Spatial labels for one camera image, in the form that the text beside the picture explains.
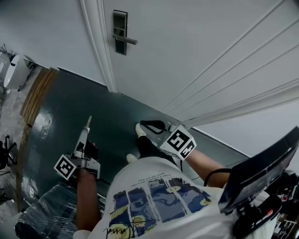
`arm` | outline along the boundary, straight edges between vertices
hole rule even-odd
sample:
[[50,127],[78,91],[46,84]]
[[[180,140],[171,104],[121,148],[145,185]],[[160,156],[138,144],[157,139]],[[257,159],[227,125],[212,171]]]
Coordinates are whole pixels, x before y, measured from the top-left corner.
[[[224,166],[215,162],[213,159],[209,158],[196,149],[188,155],[186,161],[202,180],[205,180],[206,176],[210,172],[216,169],[224,168]],[[208,186],[223,188],[228,181],[228,177],[228,173],[213,174],[208,181]]]
[[92,231],[99,221],[100,211],[95,177],[85,169],[80,169],[77,185],[77,228]]

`door molding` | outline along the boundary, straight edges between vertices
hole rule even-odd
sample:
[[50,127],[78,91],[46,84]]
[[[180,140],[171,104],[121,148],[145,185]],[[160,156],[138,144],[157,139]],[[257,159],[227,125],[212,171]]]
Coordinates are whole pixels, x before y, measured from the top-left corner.
[[100,72],[111,92],[117,92],[106,31],[103,0],[80,0],[83,17]]
[[186,120],[183,124],[186,127],[209,124],[262,111],[297,99],[299,99],[299,78],[236,104]]

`white wall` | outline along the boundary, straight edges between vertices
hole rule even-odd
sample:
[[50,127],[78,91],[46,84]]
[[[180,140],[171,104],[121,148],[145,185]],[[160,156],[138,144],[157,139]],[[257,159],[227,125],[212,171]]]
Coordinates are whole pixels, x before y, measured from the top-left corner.
[[0,46],[105,84],[79,0],[0,0]]
[[[254,156],[278,141],[295,126],[299,126],[299,100],[198,128],[245,154]],[[299,172],[298,152],[289,169]]]

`dark green floor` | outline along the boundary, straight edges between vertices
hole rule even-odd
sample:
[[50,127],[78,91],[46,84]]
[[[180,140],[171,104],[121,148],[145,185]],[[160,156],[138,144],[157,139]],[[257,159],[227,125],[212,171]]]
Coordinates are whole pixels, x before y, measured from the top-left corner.
[[[60,71],[54,81],[39,115],[31,129],[23,163],[22,195],[30,203],[62,180],[53,169],[61,154],[71,153],[88,117],[92,116],[89,139],[99,149],[101,178],[112,182],[114,176],[127,165],[126,153],[137,153],[135,124],[140,120],[174,122],[170,117],[129,97],[109,93],[107,89],[71,73]],[[209,142],[201,138],[198,148],[204,153]],[[215,154],[227,148],[210,145]],[[230,156],[229,162],[243,159],[242,155]],[[106,195],[108,185],[98,182],[98,192]]]

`wooden plank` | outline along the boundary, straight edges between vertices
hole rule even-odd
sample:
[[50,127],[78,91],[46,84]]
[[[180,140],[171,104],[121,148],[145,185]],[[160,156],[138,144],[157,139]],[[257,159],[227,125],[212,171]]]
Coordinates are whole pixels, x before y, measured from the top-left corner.
[[52,82],[54,81],[54,79],[56,78],[56,75],[57,75],[58,71],[55,70],[55,69],[51,69],[51,73],[49,74],[49,77],[47,78],[47,81],[43,84],[43,88],[42,90],[40,91],[39,95],[37,96],[36,98],[36,101],[32,107],[32,113],[27,121],[27,124],[29,126],[33,126],[34,122],[35,122],[35,119],[39,113],[39,110],[40,110],[40,107],[41,107],[41,104],[47,94],[47,92],[49,91],[51,85],[52,85]]
[[50,73],[51,73],[51,70],[47,70],[45,72],[42,79],[39,81],[36,89],[34,90],[30,101],[28,102],[27,110],[24,112],[25,113],[24,114],[24,121],[25,121],[26,124],[28,123],[28,119],[31,115],[32,107],[33,107],[33,105],[36,101],[36,98],[37,98],[38,94],[40,93],[41,89],[43,88],[43,85],[45,84],[46,80],[48,79],[48,76],[49,76]]
[[26,145],[28,141],[28,137],[30,134],[31,127],[28,125],[25,125],[23,136],[21,139],[20,149],[18,153],[17,162],[16,165],[16,194],[17,194],[17,205],[18,205],[18,211],[20,212],[22,210],[21,201],[22,201],[22,176],[23,176],[23,161],[25,157],[26,152]]
[[32,99],[32,96],[33,96],[33,92],[36,90],[37,86],[38,86],[38,83],[41,81],[43,75],[45,74],[46,72],[46,68],[42,68],[40,70],[40,72],[38,73],[36,79],[34,80],[34,83],[32,84],[30,90],[29,90],[29,93],[23,103],[23,106],[22,106],[22,109],[20,111],[20,115],[24,118],[24,114],[25,112],[27,111],[28,109],[28,104],[30,102],[30,100]]

